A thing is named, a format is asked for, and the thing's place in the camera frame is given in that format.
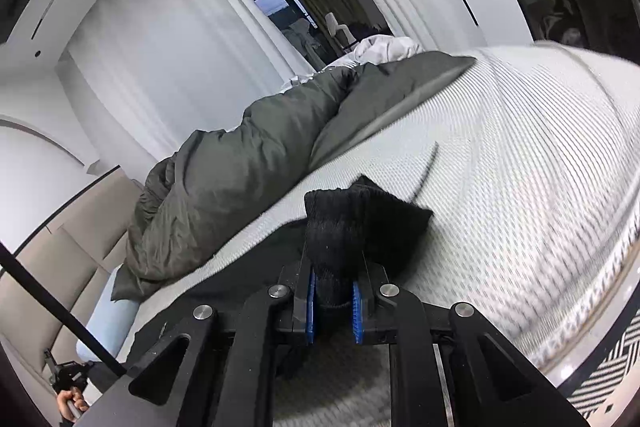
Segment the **dark green comforter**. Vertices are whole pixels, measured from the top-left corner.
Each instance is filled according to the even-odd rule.
[[[111,298],[143,300],[202,266],[308,172],[401,118],[473,62],[428,52],[333,68],[252,103],[233,131],[195,131],[149,173]]]

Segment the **light blue pillow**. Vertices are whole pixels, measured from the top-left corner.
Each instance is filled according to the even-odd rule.
[[[120,266],[111,272],[98,303],[95,305],[94,313],[86,325],[89,332],[114,357],[117,356],[122,344],[124,344],[124,339],[127,338],[133,320],[136,318],[136,313],[138,313],[138,308],[140,308],[140,303],[138,302],[124,300],[114,302],[111,300],[113,282],[116,280],[116,273]],[[76,344],[76,353],[85,362],[89,360],[98,362],[100,360],[81,341]]]

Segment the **hand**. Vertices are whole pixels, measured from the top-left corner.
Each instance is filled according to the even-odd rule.
[[[60,393],[58,393],[58,410],[60,411],[62,418],[75,423],[76,418],[72,414],[71,409],[69,409],[69,406],[66,404],[67,400],[71,400],[76,406],[76,409],[81,412],[89,409],[89,406],[87,402],[84,401],[84,397],[82,397],[82,393],[80,393],[80,390],[77,387],[72,387],[71,391],[60,391]]]

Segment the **silver screw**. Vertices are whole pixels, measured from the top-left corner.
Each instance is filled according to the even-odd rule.
[[[199,321],[208,319],[213,314],[213,308],[208,304],[201,304],[193,310],[193,316]]]
[[[287,293],[289,293],[289,287],[284,284],[274,284],[269,288],[269,295],[274,299],[284,297]]]
[[[460,317],[470,317],[474,314],[474,307],[466,302],[460,302],[459,304],[456,304],[456,313]]]
[[[383,284],[380,286],[380,293],[385,297],[395,297],[400,293],[400,288],[395,284]]]

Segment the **black pole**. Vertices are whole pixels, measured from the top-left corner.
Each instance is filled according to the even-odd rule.
[[[111,369],[117,377],[121,377],[126,370],[104,346],[89,333],[89,331],[76,319],[58,300],[51,295],[45,287],[36,281],[29,271],[18,263],[18,260],[0,243],[0,265],[6,272],[22,286],[29,295],[38,301],[50,314],[63,323],[84,345]]]

